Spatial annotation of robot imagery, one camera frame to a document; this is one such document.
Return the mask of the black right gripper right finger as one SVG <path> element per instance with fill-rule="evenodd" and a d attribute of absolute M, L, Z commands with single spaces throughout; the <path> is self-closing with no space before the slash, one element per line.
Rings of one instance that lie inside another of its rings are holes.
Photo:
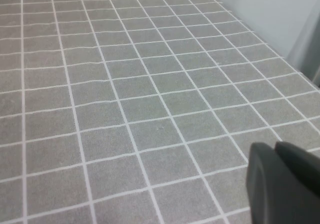
<path fill-rule="evenodd" d="M 302 148 L 285 141 L 278 141 L 275 152 L 295 178 L 320 197 L 320 159 Z"/>

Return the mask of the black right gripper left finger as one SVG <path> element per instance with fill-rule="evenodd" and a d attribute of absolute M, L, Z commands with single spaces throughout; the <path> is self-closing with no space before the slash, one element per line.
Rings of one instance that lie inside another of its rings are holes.
<path fill-rule="evenodd" d="M 252 143 L 246 189 L 254 224 L 318 224 L 320 198 L 290 172 L 275 148 Z"/>

